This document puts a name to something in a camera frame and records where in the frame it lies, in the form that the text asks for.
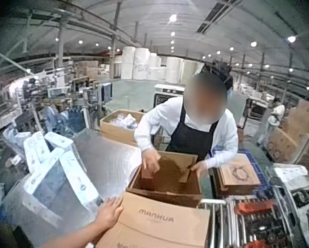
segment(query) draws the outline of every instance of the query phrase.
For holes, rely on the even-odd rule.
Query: factory ceiling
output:
[[[63,25],[64,51],[67,53],[108,52],[112,36],[116,36],[115,49],[133,45],[150,48],[159,54],[205,61],[222,59],[231,62],[235,71],[246,76],[261,74],[265,80],[291,84],[301,95],[309,97],[306,89],[309,87],[307,1],[14,2],[0,21],[0,52],[11,59],[56,53],[59,26]],[[287,39],[291,36],[296,38],[293,43]],[[245,69],[242,68],[244,55]]]

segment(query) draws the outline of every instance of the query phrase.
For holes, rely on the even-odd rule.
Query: worker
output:
[[[122,197],[106,199],[98,208],[96,219],[79,231],[50,240],[42,248],[84,248],[88,243],[97,244],[101,236],[112,228],[123,211]]]
[[[273,111],[270,113],[270,116],[266,123],[266,129],[259,137],[257,141],[258,146],[266,146],[268,143],[268,139],[272,132],[278,127],[281,123],[285,112],[285,106],[281,104],[280,98],[274,98],[273,100]]]
[[[166,151],[198,155],[192,167],[197,174],[218,167],[232,159],[238,149],[238,136],[233,114],[226,109],[233,78],[231,67],[215,61],[206,64],[193,76],[181,97],[168,99],[141,119],[135,130],[135,140],[142,151],[142,165],[152,173],[160,169],[159,153],[151,143],[150,133],[162,126],[171,137]],[[216,145],[221,152],[210,158]]]

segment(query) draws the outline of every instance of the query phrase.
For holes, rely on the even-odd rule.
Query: large paper roll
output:
[[[147,48],[136,48],[134,55],[135,65],[147,65],[150,52]]]
[[[166,82],[171,84],[178,84],[180,80],[180,68],[178,70],[168,70],[166,69]]]
[[[136,65],[133,66],[133,79],[144,80],[146,79],[147,65]]]
[[[158,65],[157,65],[157,57],[156,56],[150,56],[149,57],[148,67],[158,67]]]
[[[166,63],[166,68],[167,68],[167,70],[180,71],[182,62],[183,62],[182,58],[168,57],[167,63]]]
[[[121,64],[121,79],[133,78],[133,64]]]
[[[122,50],[122,63],[132,64],[134,63],[135,47],[126,46]]]
[[[160,70],[159,70],[159,79],[165,80],[165,77],[166,77],[166,67],[162,66],[160,67]]]
[[[121,55],[114,56],[114,63],[121,63],[121,62],[122,62],[122,56]]]
[[[149,67],[147,74],[146,74],[146,79],[147,80],[154,80],[154,81],[158,81],[160,78],[160,67]]]
[[[192,60],[185,60],[182,67],[181,82],[187,84],[191,77],[196,73],[198,68],[198,62]]]

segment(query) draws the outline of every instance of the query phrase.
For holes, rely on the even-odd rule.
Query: metal table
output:
[[[98,131],[85,129],[74,138],[88,176],[103,198],[123,192],[130,175],[141,164],[141,151],[133,146],[104,138]],[[94,216],[80,204],[69,182],[66,180],[58,192],[51,211],[62,218],[57,228],[22,205],[24,178],[6,196],[3,204],[5,219],[20,225],[35,247],[47,240],[77,230],[90,223]]]

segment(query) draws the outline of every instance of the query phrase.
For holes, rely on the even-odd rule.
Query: hand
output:
[[[123,211],[121,203],[122,197],[107,198],[98,208],[94,224],[100,226],[103,231],[113,227]]]
[[[197,176],[200,177],[200,174],[205,171],[207,168],[207,165],[205,163],[205,161],[200,161],[198,163],[196,163],[194,166],[191,167],[192,171],[196,171],[197,172]]]
[[[143,169],[148,169],[151,173],[156,173],[160,170],[158,161],[160,155],[155,149],[147,149],[142,152],[142,165]]]

